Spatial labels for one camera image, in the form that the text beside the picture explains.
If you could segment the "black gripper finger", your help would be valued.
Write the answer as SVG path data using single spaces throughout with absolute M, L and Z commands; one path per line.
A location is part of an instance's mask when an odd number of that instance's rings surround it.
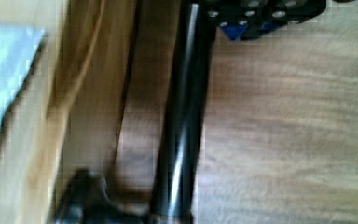
M 255 40 L 268 30 L 266 13 L 272 0 L 200 0 L 204 27 L 215 34 L 220 29 L 230 41 Z
M 290 24 L 299 24 L 321 15 L 326 0 L 264 0 L 259 8 L 246 9 L 247 30 L 240 41 L 256 40 Z

